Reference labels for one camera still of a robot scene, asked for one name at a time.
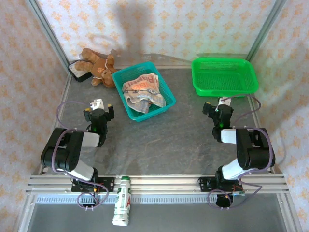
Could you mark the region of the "black box with white face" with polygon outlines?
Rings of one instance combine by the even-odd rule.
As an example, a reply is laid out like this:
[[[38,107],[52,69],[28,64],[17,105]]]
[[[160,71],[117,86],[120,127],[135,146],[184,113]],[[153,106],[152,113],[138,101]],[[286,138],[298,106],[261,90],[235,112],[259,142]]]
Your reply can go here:
[[[67,66],[68,71],[70,72],[70,74],[72,74],[73,78],[79,83],[91,78],[92,77],[91,72],[78,71],[75,68],[76,62],[78,62],[78,60],[74,60],[71,64]]]

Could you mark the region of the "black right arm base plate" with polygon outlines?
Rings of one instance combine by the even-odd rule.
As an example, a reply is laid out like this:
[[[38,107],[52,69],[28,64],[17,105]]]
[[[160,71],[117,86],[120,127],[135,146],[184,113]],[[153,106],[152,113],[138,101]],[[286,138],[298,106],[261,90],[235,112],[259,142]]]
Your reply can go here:
[[[223,190],[225,192],[243,191],[242,185],[237,180],[219,180],[216,177],[200,177],[197,180],[201,192],[210,192],[211,190]]]

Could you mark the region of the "white green drink bottle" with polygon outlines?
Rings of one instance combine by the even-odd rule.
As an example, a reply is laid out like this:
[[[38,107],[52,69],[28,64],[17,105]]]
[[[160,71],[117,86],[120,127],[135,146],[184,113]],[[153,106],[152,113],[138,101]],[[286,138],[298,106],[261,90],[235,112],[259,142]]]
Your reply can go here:
[[[114,216],[112,224],[114,226],[127,226],[129,224],[129,212],[131,206],[131,183],[129,176],[122,176],[116,195],[114,206]]]

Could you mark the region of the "teal plastic basket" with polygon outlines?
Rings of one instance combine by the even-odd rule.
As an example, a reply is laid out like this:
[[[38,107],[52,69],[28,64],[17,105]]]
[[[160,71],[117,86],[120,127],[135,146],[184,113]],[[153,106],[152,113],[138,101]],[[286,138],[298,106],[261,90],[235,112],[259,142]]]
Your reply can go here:
[[[143,114],[140,112],[137,112],[133,109],[131,109],[127,103],[125,102],[125,98],[122,92],[122,86],[125,82],[132,81],[137,79],[139,76],[143,74],[150,74],[155,73],[158,75],[159,79],[159,90],[160,93],[163,95],[164,99],[166,100],[166,106],[165,107],[158,107],[155,105],[150,105],[149,112],[147,114]],[[115,87],[120,95],[120,98],[123,102],[123,105],[129,115],[129,117],[132,120],[135,120],[137,122],[141,122],[143,120],[146,120],[148,118],[154,117],[158,114],[161,114],[165,111],[167,111],[170,107],[172,107],[176,103],[176,99],[174,98],[172,92],[170,91],[168,85],[166,84],[165,80],[161,76],[160,72],[156,68],[156,66],[150,62],[144,62],[140,64],[136,64],[133,66],[130,66],[128,68],[121,69],[119,71],[116,71],[112,74],[112,79],[114,81]]]

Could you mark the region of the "grey marbled table mat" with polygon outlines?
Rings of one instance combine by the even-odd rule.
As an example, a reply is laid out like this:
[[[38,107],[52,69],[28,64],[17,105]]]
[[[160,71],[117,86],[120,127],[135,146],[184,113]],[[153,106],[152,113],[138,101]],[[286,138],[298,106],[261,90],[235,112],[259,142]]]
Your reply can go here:
[[[115,88],[94,87],[90,80],[71,81],[61,118],[64,125],[86,128],[83,110],[94,99],[114,107],[103,146],[85,148],[80,155],[100,175],[208,175],[236,158],[236,146],[217,142],[211,133],[213,121],[202,112],[205,102],[216,105],[217,99],[196,94],[190,69],[161,69],[160,73],[176,103],[142,122],[129,118]]]

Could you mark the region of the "aluminium upright post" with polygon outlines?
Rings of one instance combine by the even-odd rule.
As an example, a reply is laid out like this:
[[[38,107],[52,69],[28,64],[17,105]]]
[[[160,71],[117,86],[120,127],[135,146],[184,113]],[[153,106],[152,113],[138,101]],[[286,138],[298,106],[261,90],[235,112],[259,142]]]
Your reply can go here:
[[[264,39],[266,38],[267,34],[269,33],[272,25],[276,21],[278,15],[280,14],[283,6],[287,0],[276,0],[270,13],[268,14],[264,24],[262,25],[254,43],[251,46],[251,49],[246,57],[247,61],[252,61],[254,56],[257,54],[259,48],[261,47]]]
[[[41,9],[37,0],[25,0],[29,8],[32,10],[33,15],[38,20],[43,33],[47,37],[52,49],[55,51],[57,57],[59,58],[62,66],[68,70],[69,60],[65,55],[59,40],[57,39],[50,23],[48,22],[43,10]]]

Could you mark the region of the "aluminium cross rail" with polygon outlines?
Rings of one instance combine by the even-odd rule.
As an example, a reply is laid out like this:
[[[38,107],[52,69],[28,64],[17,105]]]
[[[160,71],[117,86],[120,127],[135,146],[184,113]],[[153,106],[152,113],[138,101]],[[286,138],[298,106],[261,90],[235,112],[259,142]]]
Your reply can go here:
[[[197,182],[199,175],[132,175],[132,194],[169,195],[201,194]],[[259,193],[289,193],[285,178],[281,174],[252,174],[241,178],[245,193],[253,193],[261,186]],[[26,187],[27,193],[69,194],[72,182],[65,175],[32,175]]]

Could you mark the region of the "green plastic basket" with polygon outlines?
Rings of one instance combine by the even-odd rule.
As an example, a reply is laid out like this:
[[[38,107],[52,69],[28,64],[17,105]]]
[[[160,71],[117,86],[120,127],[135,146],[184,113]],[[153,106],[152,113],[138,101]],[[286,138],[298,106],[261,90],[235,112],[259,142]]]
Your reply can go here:
[[[191,64],[192,82],[202,97],[255,93],[259,84],[253,65],[241,58],[196,58]]]

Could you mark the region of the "aluminium side rail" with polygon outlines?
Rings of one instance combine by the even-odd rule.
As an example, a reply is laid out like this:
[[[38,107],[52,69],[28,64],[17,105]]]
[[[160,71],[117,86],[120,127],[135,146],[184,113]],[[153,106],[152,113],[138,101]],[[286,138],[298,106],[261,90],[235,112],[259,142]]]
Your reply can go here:
[[[71,80],[72,80],[72,75],[71,74],[68,74],[67,75],[67,79],[66,79],[66,82],[65,82],[65,85],[63,87],[63,91],[62,91],[62,95],[61,95],[61,98],[60,98],[60,101],[58,104],[61,104],[62,102],[65,102],[67,100],[67,97],[68,97],[68,92],[69,92],[69,89],[70,89],[70,84],[71,84]],[[61,106],[60,109],[58,110],[58,115],[59,116],[59,119],[62,118],[62,115],[63,115],[63,108],[64,106]],[[51,127],[51,132],[49,134],[49,136],[51,136],[54,128],[56,127],[59,127],[59,122],[57,120],[57,117],[55,117],[55,120],[52,124],[52,127]],[[36,172],[36,174],[38,175],[42,175],[43,173],[45,173],[45,168],[43,167],[42,164],[39,165],[38,167],[38,171]]]
[[[249,96],[247,96],[247,99],[248,99],[248,103],[250,106],[251,115],[254,120],[254,125],[256,127],[262,127],[260,124],[259,116],[258,116],[258,111],[261,108],[260,101],[253,94],[250,94]]]

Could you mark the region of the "beige rabbit lettering towel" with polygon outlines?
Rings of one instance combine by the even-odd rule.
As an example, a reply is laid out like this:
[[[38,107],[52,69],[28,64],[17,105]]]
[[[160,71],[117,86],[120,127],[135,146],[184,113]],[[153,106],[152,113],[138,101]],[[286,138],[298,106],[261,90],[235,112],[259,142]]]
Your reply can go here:
[[[122,92],[127,105],[140,113],[147,114],[150,105],[165,107],[166,100],[159,90],[158,75],[154,72],[143,74],[137,79],[125,82]]]

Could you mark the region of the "brown teddy bear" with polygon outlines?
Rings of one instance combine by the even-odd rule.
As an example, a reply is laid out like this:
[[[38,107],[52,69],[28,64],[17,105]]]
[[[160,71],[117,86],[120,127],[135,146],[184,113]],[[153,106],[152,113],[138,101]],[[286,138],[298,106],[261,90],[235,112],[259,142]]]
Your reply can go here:
[[[110,54],[106,58],[102,58],[97,52],[84,48],[81,56],[82,60],[77,61],[74,67],[78,71],[90,72],[92,74],[92,86],[103,84],[107,88],[115,87],[112,74],[117,70],[114,68],[113,55]]]

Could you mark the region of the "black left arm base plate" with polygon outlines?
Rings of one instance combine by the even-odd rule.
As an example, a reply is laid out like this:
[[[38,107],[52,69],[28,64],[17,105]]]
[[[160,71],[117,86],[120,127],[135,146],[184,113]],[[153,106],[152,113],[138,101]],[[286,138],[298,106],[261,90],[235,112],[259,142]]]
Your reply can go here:
[[[94,189],[96,189],[96,192],[106,192],[106,190],[100,186],[81,182],[73,178],[71,178],[70,180],[72,182],[72,192],[93,192]],[[91,181],[104,185],[109,192],[113,192],[114,190],[114,177],[94,177]]]

